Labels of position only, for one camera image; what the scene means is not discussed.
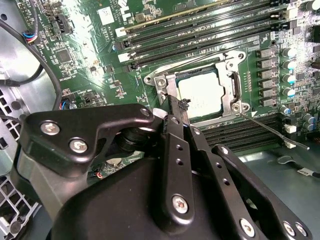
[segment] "integrated circuit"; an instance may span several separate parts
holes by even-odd
[[[62,64],[71,61],[71,56],[67,49],[57,51],[56,57],[58,58],[59,62]]]

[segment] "connector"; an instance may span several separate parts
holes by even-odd
[[[294,126],[294,125],[287,125],[287,124],[285,124],[285,125],[284,125],[284,128],[285,128],[285,131],[286,131],[288,134],[293,134],[293,133],[296,133],[296,132],[297,132],[297,126]]]
[[[297,146],[287,141],[284,141],[284,144],[288,149],[294,149]]]

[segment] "black cable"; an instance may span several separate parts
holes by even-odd
[[[15,117],[13,117],[13,116],[0,115],[0,119],[12,120],[12,121],[17,122],[17,123],[20,124],[20,125],[22,124],[22,122],[20,121],[20,119],[15,118]]]
[[[18,33],[16,30],[14,30],[11,26],[6,24],[3,20],[0,19],[0,27],[3,28],[6,32],[8,32],[10,35],[12,35],[14,38],[16,38],[20,43],[22,43],[32,54],[33,56],[39,61],[39,63],[42,65],[46,73],[48,74],[54,90],[56,94],[56,98],[53,105],[53,110],[58,110],[61,99],[62,99],[62,89],[60,85],[60,81],[55,75],[55,73],[52,71],[50,66],[46,63],[46,61],[42,58],[42,56],[39,54],[39,52],[31,45],[26,43],[25,38]]]
[[[33,12],[33,17],[34,17],[34,30],[33,33],[35,35],[38,35],[39,32],[39,20],[38,20],[38,14],[37,14],[37,9],[36,9],[36,5],[34,0],[30,0],[30,5],[32,8],[32,12]]]
[[[28,79],[23,80],[23,81],[15,81],[15,80],[11,80],[11,79],[0,80],[0,86],[20,87],[21,85],[31,83],[32,81],[36,80],[40,76],[43,69],[44,69],[44,67],[42,65],[39,65],[39,67],[35,71],[35,73],[31,77],[29,77]]]

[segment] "black connector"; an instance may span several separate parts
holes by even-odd
[[[290,30],[297,27],[297,20],[285,22],[285,23],[276,23],[271,26],[271,31],[284,31],[284,30]]]

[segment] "metal rod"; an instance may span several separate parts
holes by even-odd
[[[304,145],[304,144],[302,144],[302,143],[300,143],[300,142],[296,142],[296,141],[293,141],[293,140],[287,138],[286,136],[282,135],[280,132],[272,129],[271,127],[268,127],[267,125],[264,125],[264,124],[261,123],[261,122],[258,122],[257,120],[253,119],[252,117],[249,117],[249,116],[247,116],[247,115],[244,115],[243,113],[240,113],[240,115],[241,115],[243,118],[248,119],[248,120],[251,120],[252,122],[254,122],[254,123],[260,125],[261,127],[267,129],[267,130],[270,131],[271,133],[277,135],[277,136],[278,136],[279,138],[281,138],[282,140],[284,140],[284,141],[286,141],[286,142],[288,142],[288,143],[290,143],[290,144],[296,145],[297,147],[303,148],[303,149],[305,149],[305,150],[307,150],[307,151],[310,150],[310,147],[308,147],[308,146],[306,146],[306,145]]]

